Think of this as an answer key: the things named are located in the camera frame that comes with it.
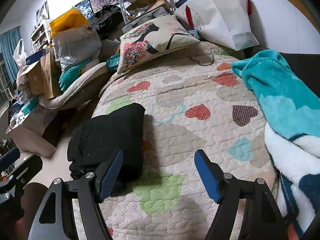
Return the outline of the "black pants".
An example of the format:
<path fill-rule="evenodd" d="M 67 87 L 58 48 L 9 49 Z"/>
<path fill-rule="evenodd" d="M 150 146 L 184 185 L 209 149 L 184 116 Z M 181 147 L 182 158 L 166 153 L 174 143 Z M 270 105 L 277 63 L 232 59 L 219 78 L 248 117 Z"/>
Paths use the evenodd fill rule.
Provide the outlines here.
<path fill-rule="evenodd" d="M 129 184 L 143 173 L 143 127 L 145 108 L 131 103 L 110 114 L 91 118 L 73 131 L 68 144 L 69 170 L 76 180 L 93 172 L 113 153 L 123 152 L 117 181 Z"/>

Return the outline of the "brown cardboard boxes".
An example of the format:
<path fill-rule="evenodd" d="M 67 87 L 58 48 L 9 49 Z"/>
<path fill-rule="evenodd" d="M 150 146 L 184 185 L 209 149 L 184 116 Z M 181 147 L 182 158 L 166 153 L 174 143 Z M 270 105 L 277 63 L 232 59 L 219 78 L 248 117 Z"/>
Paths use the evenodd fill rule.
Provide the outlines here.
<path fill-rule="evenodd" d="M 17 74 L 16 85 L 30 95 L 43 94 L 52 99 L 62 94 L 59 86 L 61 68 L 52 47 L 27 57 L 25 66 Z"/>

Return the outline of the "teal fleece blanket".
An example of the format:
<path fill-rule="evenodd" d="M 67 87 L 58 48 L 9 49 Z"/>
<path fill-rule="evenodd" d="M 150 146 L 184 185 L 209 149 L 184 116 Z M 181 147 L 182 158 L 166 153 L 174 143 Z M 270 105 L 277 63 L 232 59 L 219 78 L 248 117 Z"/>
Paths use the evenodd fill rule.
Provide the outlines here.
<path fill-rule="evenodd" d="M 319 212 L 319 98 L 275 50 L 232 63 L 266 119 L 265 145 L 279 171 L 277 204 L 299 239 Z"/>

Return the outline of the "teal cloth on cushion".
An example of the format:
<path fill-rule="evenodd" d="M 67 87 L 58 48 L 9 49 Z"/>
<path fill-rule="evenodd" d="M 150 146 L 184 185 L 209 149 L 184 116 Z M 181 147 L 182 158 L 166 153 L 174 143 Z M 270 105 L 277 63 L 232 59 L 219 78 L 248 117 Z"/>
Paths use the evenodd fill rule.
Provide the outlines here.
<path fill-rule="evenodd" d="M 88 58 L 72 66 L 71 68 L 69 68 L 67 71 L 63 72 L 60 75 L 59 86 L 62 92 L 65 92 L 67 88 L 81 76 L 81 70 L 85 67 L 85 65 L 90 63 L 90 61 L 91 61 L 91 58 Z"/>

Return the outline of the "beige cushion pad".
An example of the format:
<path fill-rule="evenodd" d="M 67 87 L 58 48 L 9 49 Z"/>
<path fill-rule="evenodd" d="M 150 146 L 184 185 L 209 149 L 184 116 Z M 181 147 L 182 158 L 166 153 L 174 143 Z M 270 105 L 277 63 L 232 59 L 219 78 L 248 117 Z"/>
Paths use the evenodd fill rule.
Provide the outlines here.
<path fill-rule="evenodd" d="M 106 63 L 99 63 L 75 80 L 62 95 L 53 99 L 39 96 L 39 104 L 57 111 L 77 107 L 98 95 L 109 78 Z"/>

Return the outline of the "heart pattern quilt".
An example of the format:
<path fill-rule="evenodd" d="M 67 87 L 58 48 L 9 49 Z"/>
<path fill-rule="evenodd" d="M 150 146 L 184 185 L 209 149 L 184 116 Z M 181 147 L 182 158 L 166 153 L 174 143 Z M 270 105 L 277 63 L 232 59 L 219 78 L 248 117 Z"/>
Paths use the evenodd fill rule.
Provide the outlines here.
<path fill-rule="evenodd" d="M 113 239 L 203 239 L 217 212 L 194 164 L 204 150 L 238 179 L 279 179 L 265 146 L 266 119 L 231 69 L 243 51 L 201 42 L 114 74 L 94 118 L 138 103 L 145 108 L 143 173 L 116 182 L 101 212 Z"/>

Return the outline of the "clear plastic bag bundle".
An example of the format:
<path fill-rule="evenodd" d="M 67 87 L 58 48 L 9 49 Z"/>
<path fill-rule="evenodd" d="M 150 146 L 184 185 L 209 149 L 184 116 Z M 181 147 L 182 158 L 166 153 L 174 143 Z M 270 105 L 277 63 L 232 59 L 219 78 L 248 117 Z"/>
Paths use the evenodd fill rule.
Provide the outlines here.
<path fill-rule="evenodd" d="M 85 25 L 56 33 L 52 37 L 55 59 L 59 60 L 61 72 L 85 61 L 98 57 L 101 39 L 95 29 Z"/>

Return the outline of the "teal wipes packet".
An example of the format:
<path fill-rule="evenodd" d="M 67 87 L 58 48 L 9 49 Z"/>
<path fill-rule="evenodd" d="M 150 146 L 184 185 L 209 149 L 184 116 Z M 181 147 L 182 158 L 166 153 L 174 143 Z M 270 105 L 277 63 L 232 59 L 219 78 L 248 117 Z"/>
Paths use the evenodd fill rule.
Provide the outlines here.
<path fill-rule="evenodd" d="M 115 54 L 106 60 L 106 65 L 109 72 L 116 72 L 119 66 L 120 54 Z"/>

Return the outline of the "yellow bag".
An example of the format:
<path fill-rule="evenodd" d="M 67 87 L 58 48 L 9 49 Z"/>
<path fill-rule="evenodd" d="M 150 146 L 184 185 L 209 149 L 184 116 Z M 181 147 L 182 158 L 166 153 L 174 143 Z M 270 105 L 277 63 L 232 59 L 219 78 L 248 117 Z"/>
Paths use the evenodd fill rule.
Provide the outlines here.
<path fill-rule="evenodd" d="M 72 29 L 88 26 L 88 19 L 78 8 L 72 8 L 49 23 L 51 35 Z"/>

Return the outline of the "floral lady print pillow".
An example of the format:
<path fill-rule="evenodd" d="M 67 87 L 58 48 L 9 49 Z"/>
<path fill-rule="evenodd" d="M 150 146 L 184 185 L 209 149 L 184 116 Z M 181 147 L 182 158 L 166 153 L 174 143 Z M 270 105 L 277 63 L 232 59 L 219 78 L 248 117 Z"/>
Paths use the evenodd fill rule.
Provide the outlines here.
<path fill-rule="evenodd" d="M 174 15 L 149 20 L 120 37 L 118 74 L 162 55 L 198 44 Z"/>

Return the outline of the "white paper shopping bag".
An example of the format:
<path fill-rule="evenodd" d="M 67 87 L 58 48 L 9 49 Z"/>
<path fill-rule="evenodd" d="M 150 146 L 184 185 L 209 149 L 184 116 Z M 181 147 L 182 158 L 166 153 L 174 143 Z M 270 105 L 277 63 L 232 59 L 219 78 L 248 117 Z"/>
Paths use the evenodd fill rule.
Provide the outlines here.
<path fill-rule="evenodd" d="M 187 0 L 175 11 L 207 41 L 238 51 L 259 44 L 251 31 L 246 0 Z"/>

